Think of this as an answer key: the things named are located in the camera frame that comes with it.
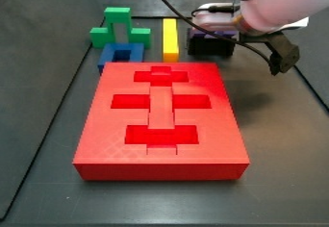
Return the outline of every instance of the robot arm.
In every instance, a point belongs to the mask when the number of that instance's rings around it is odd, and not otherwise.
[[[308,17],[328,6],[329,0],[241,0],[241,8],[235,12],[231,21],[220,19],[216,29],[221,22],[225,26],[231,22],[241,33],[261,36],[287,28],[287,25],[289,27],[292,23],[295,27],[299,26],[295,23],[301,19],[301,27],[304,27],[308,25]],[[216,18],[208,18],[208,21],[215,24]],[[199,20],[199,14],[196,23],[205,26],[205,22],[203,24]]]
[[[232,13],[221,7],[232,6]],[[235,4],[207,4],[196,12],[193,22],[209,31],[239,31],[240,42],[265,43],[273,55],[273,75],[287,72],[300,60],[300,48],[292,44],[284,29],[308,26],[310,16],[329,7],[329,0],[241,0]]]

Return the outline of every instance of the blue block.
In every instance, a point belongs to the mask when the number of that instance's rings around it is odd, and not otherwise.
[[[142,62],[144,55],[144,43],[108,43],[98,62],[100,73],[102,74],[106,63]]]

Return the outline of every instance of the red puzzle board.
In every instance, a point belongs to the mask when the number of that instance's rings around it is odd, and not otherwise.
[[[233,180],[249,165],[215,63],[108,63],[74,165],[85,180]]]

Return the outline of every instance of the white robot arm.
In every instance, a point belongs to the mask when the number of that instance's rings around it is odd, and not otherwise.
[[[201,9],[216,5],[228,6],[207,4]],[[241,0],[235,15],[201,11],[193,21],[211,31],[236,29],[259,37],[289,27],[308,26],[308,17],[328,6],[329,0]]]

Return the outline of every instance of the yellow block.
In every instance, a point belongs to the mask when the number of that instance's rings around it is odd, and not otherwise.
[[[164,62],[180,61],[180,35],[178,22],[174,18],[164,19]]]

